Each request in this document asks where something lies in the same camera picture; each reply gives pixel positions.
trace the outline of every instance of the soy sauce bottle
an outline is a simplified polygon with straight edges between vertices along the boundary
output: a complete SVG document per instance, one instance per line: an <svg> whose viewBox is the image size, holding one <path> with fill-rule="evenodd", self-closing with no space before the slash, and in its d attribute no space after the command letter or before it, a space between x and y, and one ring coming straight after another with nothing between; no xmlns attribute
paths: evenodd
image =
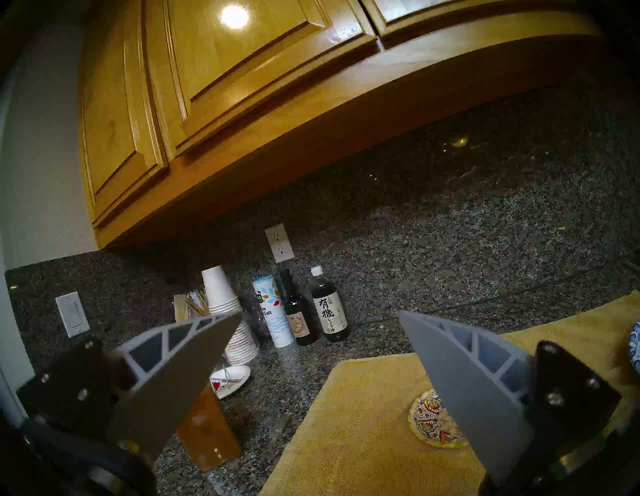
<svg viewBox="0 0 640 496"><path fill-rule="evenodd" d="M284 311L287 314L287 320L289 320L289 327L296 337L296 342L302 346L311 344L318 339L318 331L311 317L307 300L296 291L289 269L280 271L280 279L284 291L287 293L287 299L284 300Z"/></svg>
<svg viewBox="0 0 640 496"><path fill-rule="evenodd" d="M311 269L315 277L311 283L311 296L320 318L324 335L331 342L346 339L349 335L347 317L344 316L340 297L331 281L323 277L322 266Z"/></svg>

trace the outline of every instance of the raised panel cabinet door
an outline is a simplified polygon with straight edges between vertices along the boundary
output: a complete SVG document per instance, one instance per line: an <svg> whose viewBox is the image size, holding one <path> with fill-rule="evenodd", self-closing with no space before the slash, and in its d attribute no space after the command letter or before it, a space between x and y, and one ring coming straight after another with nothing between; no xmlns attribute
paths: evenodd
<svg viewBox="0 0 640 496"><path fill-rule="evenodd" d="M94 225L167 165L145 65L144 7L105 3L86 28L79 139Z"/></svg>
<svg viewBox="0 0 640 496"><path fill-rule="evenodd" d="M170 158L376 37L357 0L149 0L148 63Z"/></svg>
<svg viewBox="0 0 640 496"><path fill-rule="evenodd" d="M465 15L460 20L467 21L530 7L571 7L575 0L362 0L362 4L384 38L430 21L453 19L455 15Z"/></svg>

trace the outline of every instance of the electrical outlet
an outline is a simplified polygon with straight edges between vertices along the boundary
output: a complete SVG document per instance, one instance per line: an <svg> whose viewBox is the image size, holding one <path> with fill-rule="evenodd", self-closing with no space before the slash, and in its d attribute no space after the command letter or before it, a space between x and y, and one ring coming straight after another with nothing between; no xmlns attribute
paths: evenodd
<svg viewBox="0 0 640 496"><path fill-rule="evenodd" d="M296 258L293 254L287 231L284 230L284 224L280 223L277 226L269 227L264 230L264 233L267 235L271 251L273 256L276 257L277 263Z"/></svg>

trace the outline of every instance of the light switch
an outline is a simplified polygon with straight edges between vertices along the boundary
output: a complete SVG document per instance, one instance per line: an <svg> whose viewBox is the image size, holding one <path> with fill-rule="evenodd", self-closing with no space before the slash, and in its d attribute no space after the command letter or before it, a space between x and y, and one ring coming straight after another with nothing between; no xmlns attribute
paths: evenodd
<svg viewBox="0 0 640 496"><path fill-rule="evenodd" d="M71 327L78 327L82 324L82 319L78 314L78 307L74 301L65 303L65 316L67 317L65 319L66 322L68 322Z"/></svg>
<svg viewBox="0 0 640 496"><path fill-rule="evenodd" d="M58 296L56 303L69 337L89 330L89 322L86 320L77 291Z"/></svg>

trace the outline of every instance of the yellow towel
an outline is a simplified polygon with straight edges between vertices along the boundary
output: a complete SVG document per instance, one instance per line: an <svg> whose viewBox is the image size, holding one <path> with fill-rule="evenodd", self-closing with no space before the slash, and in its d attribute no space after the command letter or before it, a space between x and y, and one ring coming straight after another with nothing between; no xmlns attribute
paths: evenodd
<svg viewBox="0 0 640 496"><path fill-rule="evenodd" d="M640 397L640 374L627 358L628 335L639 317L640 292L634 291L504 337L532 354L540 340L552 340L594 368L623 395L612 429L625 422ZM477 494L484 468L471 448L430 447L409 428L408 409L429 388L415 353L339 363L260 494Z"/></svg>

